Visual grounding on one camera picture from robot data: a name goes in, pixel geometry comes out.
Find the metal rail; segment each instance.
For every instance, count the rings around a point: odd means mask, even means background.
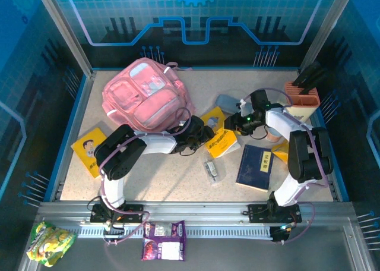
[[[144,210],[151,213],[152,221],[176,222],[185,220],[189,236],[192,238],[250,238],[270,239],[267,234],[273,224],[249,223],[248,217],[242,214],[251,203],[219,202],[219,203],[183,203],[183,202],[131,202],[144,205]],[[59,227],[79,233],[79,238],[101,238],[102,225],[89,222],[90,212],[83,201],[62,201],[42,203],[36,222],[46,220]],[[372,259],[366,247],[356,214],[351,203],[318,202],[314,203],[315,219],[313,227],[343,228],[347,240],[347,249],[351,255],[355,270],[375,270]],[[312,208],[308,204],[300,205],[305,227],[312,216]],[[134,225],[124,225],[126,234]],[[30,262],[24,256],[19,271],[35,271],[37,264]]]

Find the pink backpack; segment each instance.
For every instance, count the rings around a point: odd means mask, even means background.
[[[118,125],[161,132],[178,125],[194,113],[189,93],[173,69],[149,58],[141,58],[110,80],[103,90],[102,107]]]

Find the gray object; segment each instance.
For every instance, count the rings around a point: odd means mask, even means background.
[[[237,112],[240,112],[240,109],[238,109],[236,106],[236,104],[239,102],[240,100],[235,97],[231,97],[226,94],[220,94],[215,101],[215,105],[217,105],[223,112],[233,115]],[[251,103],[247,103],[246,107],[253,111]]]

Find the gray floor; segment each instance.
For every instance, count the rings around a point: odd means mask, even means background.
[[[141,240],[106,247],[99,239],[80,239],[56,266],[41,270],[353,270],[346,240],[339,230],[311,228],[299,240],[285,246],[254,240],[188,239],[186,248],[186,262],[142,262]]]

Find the dark blue book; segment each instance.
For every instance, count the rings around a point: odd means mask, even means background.
[[[267,192],[272,163],[271,149],[246,144],[236,183]]]

